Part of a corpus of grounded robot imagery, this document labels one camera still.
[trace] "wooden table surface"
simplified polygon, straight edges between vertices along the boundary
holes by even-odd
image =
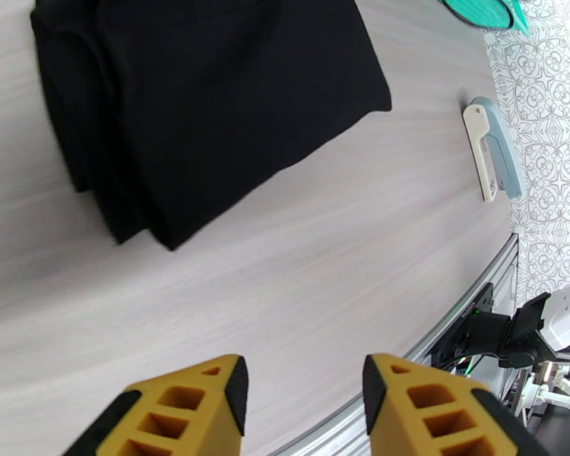
[[[508,238],[461,104],[495,98],[480,34],[435,0],[357,0],[393,96],[177,253],[113,245],[68,184],[27,15],[0,0],[0,456],[63,451],[127,384],[223,353],[251,373],[244,454],[267,454],[403,354]]]

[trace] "table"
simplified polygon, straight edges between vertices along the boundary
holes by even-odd
[[[118,248],[76,195],[43,110],[27,14],[0,0],[0,456],[58,454],[127,384],[223,353],[250,367],[243,454],[348,402],[405,354],[509,233],[461,121],[495,98],[476,30],[435,0],[357,0],[393,97],[175,254]]]

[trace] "stapler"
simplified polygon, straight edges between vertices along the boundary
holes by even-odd
[[[477,97],[462,117],[475,157],[485,202],[492,202],[498,190],[511,199],[524,195],[525,184],[508,127],[496,103]]]

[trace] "green object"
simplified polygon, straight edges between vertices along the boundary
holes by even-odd
[[[494,29],[506,29],[510,22],[510,17],[505,10],[505,6],[498,0],[445,0],[452,10],[460,16],[466,18],[470,23],[480,24],[484,27]],[[530,36],[530,29],[527,25],[524,12],[518,0],[502,0],[511,10],[515,22],[512,29],[522,31],[526,36]]]

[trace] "black folded cloth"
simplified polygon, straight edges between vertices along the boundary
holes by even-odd
[[[391,96],[354,0],[36,0],[46,107],[116,240],[176,249]]]

